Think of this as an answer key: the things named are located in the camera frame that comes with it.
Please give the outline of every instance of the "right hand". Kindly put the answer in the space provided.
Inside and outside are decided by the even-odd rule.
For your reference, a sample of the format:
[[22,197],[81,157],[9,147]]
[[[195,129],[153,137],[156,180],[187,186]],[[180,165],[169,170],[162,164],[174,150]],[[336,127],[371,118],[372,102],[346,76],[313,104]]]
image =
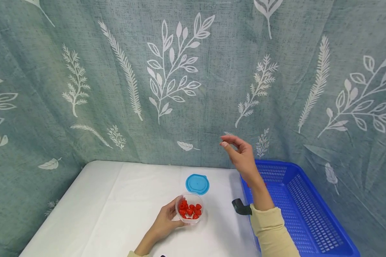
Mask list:
[[[226,150],[230,160],[249,186],[258,184],[261,180],[263,181],[257,171],[253,157],[253,149],[249,143],[237,136],[231,135],[221,136],[221,140],[220,145]],[[237,150],[233,149],[230,144],[233,144]]]

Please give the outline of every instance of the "finger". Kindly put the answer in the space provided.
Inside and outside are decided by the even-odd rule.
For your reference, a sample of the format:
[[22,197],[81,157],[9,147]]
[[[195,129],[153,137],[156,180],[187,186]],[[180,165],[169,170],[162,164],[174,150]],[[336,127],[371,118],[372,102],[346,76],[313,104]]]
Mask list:
[[222,142],[221,143],[221,146],[223,146],[223,148],[225,149],[225,151],[227,152],[227,154],[229,155],[230,159],[234,162],[238,155],[240,155],[238,152],[236,152],[235,149],[233,149],[233,147],[231,147],[231,145],[227,142]]

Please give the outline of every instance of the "fabric wall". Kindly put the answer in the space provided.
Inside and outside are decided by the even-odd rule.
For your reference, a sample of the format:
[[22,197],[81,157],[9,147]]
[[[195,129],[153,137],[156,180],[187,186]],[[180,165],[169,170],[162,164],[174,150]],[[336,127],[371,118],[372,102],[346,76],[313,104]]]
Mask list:
[[0,257],[92,160],[300,165],[386,256],[386,0],[0,0]]

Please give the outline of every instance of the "left hand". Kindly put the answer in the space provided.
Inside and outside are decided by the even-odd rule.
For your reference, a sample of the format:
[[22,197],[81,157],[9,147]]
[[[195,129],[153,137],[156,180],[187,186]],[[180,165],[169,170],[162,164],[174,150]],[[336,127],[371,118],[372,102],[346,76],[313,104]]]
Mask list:
[[166,238],[173,230],[185,225],[181,220],[172,221],[172,219],[176,216],[176,202],[179,198],[180,196],[176,197],[173,201],[160,209],[156,220],[147,232],[151,233],[156,240]]

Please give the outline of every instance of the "clear plastic container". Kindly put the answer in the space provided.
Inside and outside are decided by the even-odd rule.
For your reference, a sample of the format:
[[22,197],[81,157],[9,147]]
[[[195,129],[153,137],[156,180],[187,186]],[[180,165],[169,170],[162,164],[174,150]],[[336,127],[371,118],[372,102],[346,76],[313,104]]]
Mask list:
[[[179,205],[182,202],[182,200],[184,200],[184,199],[187,200],[187,204],[188,205],[196,206],[196,204],[200,204],[202,206],[202,208],[201,208],[202,214],[199,216],[198,219],[195,219],[195,220],[194,219],[185,219],[185,218],[182,217],[182,215],[180,215],[180,213],[179,213]],[[176,203],[176,214],[180,218],[180,220],[183,221],[184,223],[188,223],[190,225],[197,224],[202,219],[202,217],[204,216],[204,211],[205,211],[205,206],[203,205],[203,200],[202,200],[202,198],[199,197],[198,194],[195,194],[195,193],[192,193],[192,192],[186,192],[186,193],[183,193],[179,197],[179,199],[177,200],[177,203]]]

